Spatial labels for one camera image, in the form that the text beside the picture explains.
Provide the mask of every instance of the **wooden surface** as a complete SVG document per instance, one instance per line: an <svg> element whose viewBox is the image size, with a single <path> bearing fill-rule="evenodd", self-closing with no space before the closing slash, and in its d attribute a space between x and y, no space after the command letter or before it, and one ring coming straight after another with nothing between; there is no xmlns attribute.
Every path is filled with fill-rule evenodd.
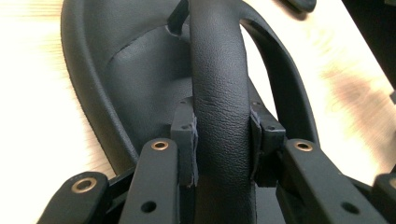
<svg viewBox="0 0 396 224"><path fill-rule="evenodd" d="M290 51L314 109L323 150L346 174L372 183L396 162L392 89L340 0L297 14L249 0ZM62 0L0 0L0 223L35 223L70 176L114 173L71 86L62 54ZM269 107L254 44L249 74Z"/></svg>

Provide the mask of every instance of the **black mount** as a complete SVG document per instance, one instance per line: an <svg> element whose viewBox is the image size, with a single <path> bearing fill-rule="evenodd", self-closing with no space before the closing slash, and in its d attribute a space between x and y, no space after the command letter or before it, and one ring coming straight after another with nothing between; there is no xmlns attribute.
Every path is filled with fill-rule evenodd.
<svg viewBox="0 0 396 224"><path fill-rule="evenodd" d="M396 223L396 174L380 175L372 188L350 179L316 144L288 140L263 104L251 105L251 177L259 186L276 187L287 223ZM73 176L38 223L191 223L198 180L194 124L191 99L185 99L172 125L175 141L147 142L134 172L110 181L96 172Z"/></svg>

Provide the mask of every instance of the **black plastic part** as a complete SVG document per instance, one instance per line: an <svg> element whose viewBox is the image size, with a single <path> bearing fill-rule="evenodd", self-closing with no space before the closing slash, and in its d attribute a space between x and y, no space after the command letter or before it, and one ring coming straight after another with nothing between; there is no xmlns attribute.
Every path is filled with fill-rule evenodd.
<svg viewBox="0 0 396 224"><path fill-rule="evenodd" d="M126 171L109 180L108 193L111 197L111 205L106 211L103 223L118 223L122 208L125 204L129 187L134 177L134 169Z"/></svg>
<svg viewBox="0 0 396 224"><path fill-rule="evenodd" d="M178 148L178 184L180 193L180 223L192 223L194 218L194 192L198 182L196 147L198 133L192 97L183 99L171 126L171 138Z"/></svg>
<svg viewBox="0 0 396 224"><path fill-rule="evenodd" d="M312 12L317 5L317 0L288 0L288 2L303 12Z"/></svg>
<svg viewBox="0 0 396 224"><path fill-rule="evenodd" d="M289 140L283 162L306 207L304 222L387 223L314 143ZM281 208L288 220L288 207Z"/></svg>
<svg viewBox="0 0 396 224"><path fill-rule="evenodd" d="M96 183L83 181L81 186L76 185L80 189L78 193L72 190L79 180L89 177ZM89 186L93 188L84 192ZM107 188L107 177L100 173L85 172L71 177L53 195L38 223L101 223L110 203Z"/></svg>
<svg viewBox="0 0 396 224"><path fill-rule="evenodd" d="M164 150L152 148L156 143L168 144ZM177 145L159 138L148 141L142 149L128 191L120 223L178 223Z"/></svg>
<svg viewBox="0 0 396 224"><path fill-rule="evenodd" d="M277 176L274 169L275 163L279 162L276 150L283 147L286 130L261 101L253 101L250 106L254 142L253 171L250 178L259 187L275 187Z"/></svg>
<svg viewBox="0 0 396 224"><path fill-rule="evenodd" d="M183 23L189 16L189 0L180 0L175 11L168 18L168 29L174 35L181 35Z"/></svg>
<svg viewBox="0 0 396 224"><path fill-rule="evenodd" d="M282 188L282 186L279 185L276 188L276 197L286 223L304 223L304 219L306 217L306 207L298 196L287 192Z"/></svg>
<svg viewBox="0 0 396 224"><path fill-rule="evenodd" d="M375 179L371 202L389 223L396 223L396 174L379 175Z"/></svg>
<svg viewBox="0 0 396 224"><path fill-rule="evenodd" d="M285 224L282 210L276 198L275 188L260 188L256 186L257 223Z"/></svg>
<svg viewBox="0 0 396 224"><path fill-rule="evenodd" d="M180 101L175 111L171 126L171 138L178 148L178 184L180 186L196 186L198 168L196 163L196 117L192 108L192 98Z"/></svg>
<svg viewBox="0 0 396 224"><path fill-rule="evenodd" d="M360 181L351 178L349 176L347 176L347 179L353 184L353 186L355 186L355 188L368 200L370 201L370 194L371 194L371 190L372 187L361 183Z"/></svg>

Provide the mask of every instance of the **mounting hole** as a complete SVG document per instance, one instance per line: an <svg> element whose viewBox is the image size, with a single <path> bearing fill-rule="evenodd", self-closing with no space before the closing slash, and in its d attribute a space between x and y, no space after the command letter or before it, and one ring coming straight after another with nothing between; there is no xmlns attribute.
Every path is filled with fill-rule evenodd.
<svg viewBox="0 0 396 224"><path fill-rule="evenodd" d="M151 213L157 208L157 204L155 202L146 202L142 204L142 212Z"/></svg>
<svg viewBox="0 0 396 224"><path fill-rule="evenodd" d="M151 148L154 150L165 150L169 147L169 144L167 142L155 142L151 145Z"/></svg>
<svg viewBox="0 0 396 224"><path fill-rule="evenodd" d="M312 151L313 149L311 145L303 142L296 142L294 146L301 151Z"/></svg>
<svg viewBox="0 0 396 224"><path fill-rule="evenodd" d="M390 183L390 185L391 185L394 189L396 189L396 178L390 179L390 180L389 180L389 183Z"/></svg>
<svg viewBox="0 0 396 224"><path fill-rule="evenodd" d="M84 193L90 191L96 186L96 179L93 177L85 177L80 179L72 186L72 191L75 193Z"/></svg>
<svg viewBox="0 0 396 224"><path fill-rule="evenodd" d="M352 213L352 214L357 215L360 212L359 209L355 205L353 205L352 203L341 203L341 206L348 213Z"/></svg>

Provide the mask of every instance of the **black leather strap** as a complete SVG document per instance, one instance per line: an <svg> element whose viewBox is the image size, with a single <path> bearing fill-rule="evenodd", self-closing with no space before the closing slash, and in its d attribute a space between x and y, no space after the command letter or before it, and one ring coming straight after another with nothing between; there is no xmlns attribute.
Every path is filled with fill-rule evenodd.
<svg viewBox="0 0 396 224"><path fill-rule="evenodd" d="M236 0L191 0L190 11L192 88L200 134L195 222L255 223L248 68L240 23L262 53L288 136L318 143L309 101L291 57L254 9Z"/></svg>

